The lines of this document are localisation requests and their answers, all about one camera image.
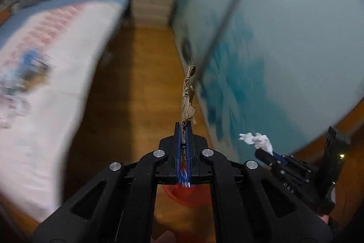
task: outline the wooden floor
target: wooden floor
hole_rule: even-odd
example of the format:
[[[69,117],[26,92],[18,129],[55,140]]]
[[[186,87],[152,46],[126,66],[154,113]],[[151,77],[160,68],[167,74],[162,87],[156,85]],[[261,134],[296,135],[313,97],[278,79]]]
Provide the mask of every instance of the wooden floor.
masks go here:
[[[109,45],[113,59],[97,68],[86,112],[66,167],[64,198],[70,197],[99,170],[113,161],[130,163],[156,149],[173,134],[181,119],[184,73],[172,30],[123,28]],[[194,133],[209,137],[195,100]],[[347,156],[337,184],[333,217],[344,226],[364,198],[364,135]],[[30,235],[37,223],[5,201],[21,229]],[[179,242],[214,242],[211,207],[188,208],[158,188],[153,236],[166,230]]]

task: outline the bed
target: bed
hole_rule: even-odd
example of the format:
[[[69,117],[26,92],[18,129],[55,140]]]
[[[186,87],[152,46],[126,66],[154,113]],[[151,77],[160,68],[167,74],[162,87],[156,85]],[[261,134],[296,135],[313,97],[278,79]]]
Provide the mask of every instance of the bed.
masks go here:
[[[129,0],[43,0],[0,27],[0,65],[36,45],[47,81],[26,94],[30,111],[0,128],[0,192],[42,222],[62,203],[65,158],[81,123],[95,68]]]

